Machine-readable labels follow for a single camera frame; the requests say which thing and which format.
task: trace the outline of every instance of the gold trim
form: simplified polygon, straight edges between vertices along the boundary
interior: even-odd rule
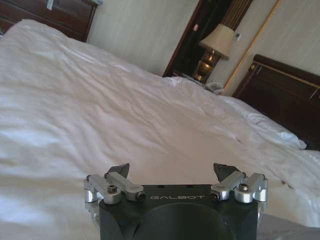
[[[297,80],[297,81],[299,81],[299,82],[301,82],[301,83],[307,84],[307,85],[312,86],[312,87],[317,88],[317,89],[320,89],[320,85],[314,84],[314,83],[309,82],[309,81],[307,81],[307,80],[304,80],[304,79],[302,79],[302,78],[300,78],[300,77],[297,77],[297,76],[291,75],[291,74],[289,74],[289,73],[286,73],[286,72],[284,72],[284,71],[278,70],[278,69],[276,69],[276,68],[274,68],[274,67],[265,65],[265,64],[263,64],[263,63],[261,63],[261,62],[258,62],[258,61],[253,61],[253,62],[256,63],[256,64],[259,64],[259,65],[261,65],[261,66],[263,66],[263,67],[265,67],[265,68],[267,68],[267,69],[271,69],[271,70],[273,70],[273,71],[275,71],[275,72],[277,72],[277,73],[280,73],[280,74],[285,75],[285,76],[287,76],[287,77],[289,77],[289,78],[292,78],[292,79],[294,79],[294,80]]]

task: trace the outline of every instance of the brass lamp base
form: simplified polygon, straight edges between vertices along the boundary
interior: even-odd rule
[[[206,84],[219,59],[220,56],[215,54],[215,52],[205,51],[192,77],[202,84]]]

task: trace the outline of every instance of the lampshade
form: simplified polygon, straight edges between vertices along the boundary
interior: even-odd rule
[[[220,23],[199,45],[210,51],[215,51],[223,59],[228,60],[234,37],[235,32]]]

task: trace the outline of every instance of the logo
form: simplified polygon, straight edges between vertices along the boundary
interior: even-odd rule
[[[204,199],[205,196],[151,196],[150,199],[152,200],[178,200],[178,199]]]

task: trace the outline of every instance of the dark wooden headboard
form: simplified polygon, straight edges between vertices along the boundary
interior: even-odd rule
[[[320,76],[255,55],[233,97],[320,150]]]
[[[91,0],[0,0],[0,35],[22,19],[53,27],[70,38],[86,42],[97,4]]]

